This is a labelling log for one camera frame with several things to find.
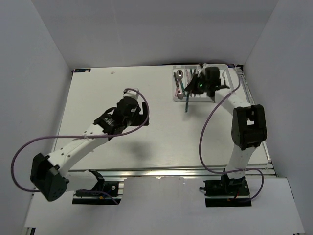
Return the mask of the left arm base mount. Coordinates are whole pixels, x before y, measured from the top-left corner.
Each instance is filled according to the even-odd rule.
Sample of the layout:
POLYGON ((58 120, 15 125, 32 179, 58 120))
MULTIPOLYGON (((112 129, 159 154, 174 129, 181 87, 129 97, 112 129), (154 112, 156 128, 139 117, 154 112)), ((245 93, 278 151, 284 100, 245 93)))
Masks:
POLYGON ((68 174, 74 183, 74 205, 119 205, 123 186, 119 180, 105 179, 98 171, 90 169, 84 172, 68 174))

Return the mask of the dark handled spoon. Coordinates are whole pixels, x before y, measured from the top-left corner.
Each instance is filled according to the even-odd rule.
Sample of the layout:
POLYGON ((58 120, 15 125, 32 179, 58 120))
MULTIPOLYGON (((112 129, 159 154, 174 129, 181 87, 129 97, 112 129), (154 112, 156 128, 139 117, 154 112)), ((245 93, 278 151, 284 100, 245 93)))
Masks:
POLYGON ((175 84, 176 84, 176 88, 179 89, 179 81, 177 79, 177 76, 176 76, 175 72, 173 72, 173 78, 174 78, 174 81, 175 81, 175 84))

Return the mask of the teal handled spoon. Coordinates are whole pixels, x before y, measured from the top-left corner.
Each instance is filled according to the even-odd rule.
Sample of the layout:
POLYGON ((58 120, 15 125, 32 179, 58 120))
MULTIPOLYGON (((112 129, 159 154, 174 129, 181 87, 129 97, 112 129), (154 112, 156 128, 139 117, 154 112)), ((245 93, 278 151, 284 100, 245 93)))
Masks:
POLYGON ((186 93, 185 93, 184 85, 183 85, 183 81, 182 81, 182 79, 183 79, 183 71, 182 70, 177 70, 176 71, 176 75, 177 75, 177 78, 178 78, 178 80, 180 82, 181 90, 184 93, 184 97, 186 97, 186 93))

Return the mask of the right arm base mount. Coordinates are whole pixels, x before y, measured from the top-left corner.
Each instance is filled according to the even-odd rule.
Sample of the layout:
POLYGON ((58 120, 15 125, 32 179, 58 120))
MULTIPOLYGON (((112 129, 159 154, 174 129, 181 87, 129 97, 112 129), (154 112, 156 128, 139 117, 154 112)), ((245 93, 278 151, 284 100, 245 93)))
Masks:
POLYGON ((241 185, 226 186, 221 180, 206 180, 199 187, 204 193, 207 208, 251 207, 251 197, 247 181, 241 185))

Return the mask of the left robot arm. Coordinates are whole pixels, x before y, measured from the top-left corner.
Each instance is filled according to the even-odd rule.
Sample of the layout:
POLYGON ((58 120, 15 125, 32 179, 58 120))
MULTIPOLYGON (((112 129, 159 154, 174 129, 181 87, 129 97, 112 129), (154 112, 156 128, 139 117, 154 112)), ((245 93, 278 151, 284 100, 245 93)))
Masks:
POLYGON ((114 137, 125 134, 125 129, 149 124, 149 106, 136 98, 124 97, 115 107, 106 110, 86 129, 83 136, 73 137, 64 147, 33 158, 31 182, 47 201, 55 201, 67 191, 100 195, 105 179, 93 169, 71 173, 70 169, 90 152, 106 144, 114 137))

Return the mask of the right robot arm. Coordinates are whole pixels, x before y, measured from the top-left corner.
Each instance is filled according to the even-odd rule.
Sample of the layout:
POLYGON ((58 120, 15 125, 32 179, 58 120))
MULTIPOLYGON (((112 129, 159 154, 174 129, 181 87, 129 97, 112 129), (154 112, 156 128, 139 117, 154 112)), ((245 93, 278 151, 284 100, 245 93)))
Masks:
POLYGON ((207 195, 238 195, 245 187, 245 172, 254 151, 267 139, 265 111, 262 105, 253 105, 236 95, 220 76, 220 69, 201 64, 185 88, 192 94, 206 94, 216 103, 214 111, 223 106, 232 115, 231 138, 234 143, 230 160, 220 173, 220 180, 208 181, 202 188, 207 195))

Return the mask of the pink handled spoon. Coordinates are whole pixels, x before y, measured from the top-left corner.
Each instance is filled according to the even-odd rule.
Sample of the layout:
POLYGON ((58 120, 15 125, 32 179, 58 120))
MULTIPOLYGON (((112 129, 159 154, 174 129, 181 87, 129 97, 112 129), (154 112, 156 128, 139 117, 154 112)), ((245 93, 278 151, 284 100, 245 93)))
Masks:
POLYGON ((179 87, 176 87, 175 96, 177 99, 182 100, 184 98, 184 93, 180 90, 179 87))

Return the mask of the teal handled fork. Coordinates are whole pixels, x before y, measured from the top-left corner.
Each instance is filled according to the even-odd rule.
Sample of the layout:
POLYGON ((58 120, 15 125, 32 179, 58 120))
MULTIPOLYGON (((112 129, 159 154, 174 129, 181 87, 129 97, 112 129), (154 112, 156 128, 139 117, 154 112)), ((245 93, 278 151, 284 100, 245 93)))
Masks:
POLYGON ((185 101, 185 113, 188 112, 189 97, 190 97, 190 92, 187 92, 186 101, 185 101))

